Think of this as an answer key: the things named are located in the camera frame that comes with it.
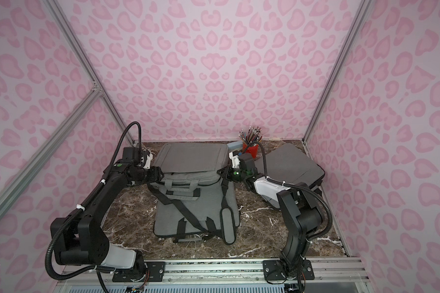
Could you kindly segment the grey zippered laptop bag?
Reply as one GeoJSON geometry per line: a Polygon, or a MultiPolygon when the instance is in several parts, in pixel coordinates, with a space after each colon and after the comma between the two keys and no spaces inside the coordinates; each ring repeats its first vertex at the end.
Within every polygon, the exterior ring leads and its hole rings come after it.
{"type": "Polygon", "coordinates": [[[195,200],[200,196],[200,188],[230,182],[221,178],[221,170],[229,161],[229,149],[225,144],[166,144],[153,163],[161,168],[165,177],[147,187],[160,188],[169,199],[195,200]]]}

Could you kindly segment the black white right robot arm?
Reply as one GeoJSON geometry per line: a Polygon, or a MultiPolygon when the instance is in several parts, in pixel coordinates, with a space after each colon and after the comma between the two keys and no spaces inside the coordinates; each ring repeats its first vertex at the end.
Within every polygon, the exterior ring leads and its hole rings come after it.
{"type": "Polygon", "coordinates": [[[275,200],[288,231],[287,242],[276,261],[264,261],[264,279],[269,284],[292,279],[298,286],[314,279],[306,254],[312,241],[332,228],[331,210],[322,196],[305,183],[292,184],[257,171],[250,153],[229,153],[231,162],[222,173],[234,182],[242,181],[249,190],[267,200],[275,200]]]}

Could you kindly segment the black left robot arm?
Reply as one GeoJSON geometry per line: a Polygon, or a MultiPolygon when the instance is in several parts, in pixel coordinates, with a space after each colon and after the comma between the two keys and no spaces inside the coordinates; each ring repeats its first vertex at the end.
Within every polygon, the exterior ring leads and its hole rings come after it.
{"type": "Polygon", "coordinates": [[[146,149],[124,148],[122,158],[111,161],[86,199],[67,217],[52,222],[52,240],[45,255],[45,269],[51,278],[67,280],[99,269],[133,273],[136,279],[145,276],[143,254],[112,245],[101,224],[123,189],[163,179],[161,169],[151,165],[153,157],[146,149]]]}

